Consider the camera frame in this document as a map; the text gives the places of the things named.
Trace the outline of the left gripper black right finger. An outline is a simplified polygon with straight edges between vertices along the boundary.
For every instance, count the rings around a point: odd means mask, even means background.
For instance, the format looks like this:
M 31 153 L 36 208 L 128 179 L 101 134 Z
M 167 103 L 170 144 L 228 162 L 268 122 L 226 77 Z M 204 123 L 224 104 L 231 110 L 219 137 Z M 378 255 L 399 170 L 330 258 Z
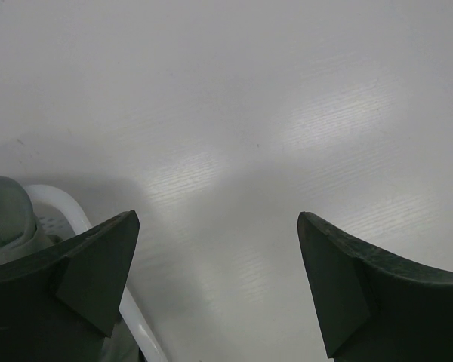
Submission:
M 453 361 L 453 272 L 297 220 L 326 354 L 335 361 Z

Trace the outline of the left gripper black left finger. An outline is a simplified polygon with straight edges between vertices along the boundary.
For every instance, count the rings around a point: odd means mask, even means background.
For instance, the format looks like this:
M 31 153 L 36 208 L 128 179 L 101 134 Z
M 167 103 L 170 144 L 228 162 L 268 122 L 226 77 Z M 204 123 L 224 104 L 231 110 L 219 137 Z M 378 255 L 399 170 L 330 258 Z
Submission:
M 132 210 L 0 265 L 0 361 L 98 361 L 138 234 Z

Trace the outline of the grey skirt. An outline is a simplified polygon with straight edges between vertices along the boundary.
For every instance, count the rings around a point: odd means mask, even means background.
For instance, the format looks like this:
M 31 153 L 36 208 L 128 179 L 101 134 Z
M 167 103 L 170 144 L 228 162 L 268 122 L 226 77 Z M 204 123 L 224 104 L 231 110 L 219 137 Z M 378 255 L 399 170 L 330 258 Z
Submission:
M 46 235 L 25 189 L 0 176 L 0 265 L 21 259 L 62 239 Z

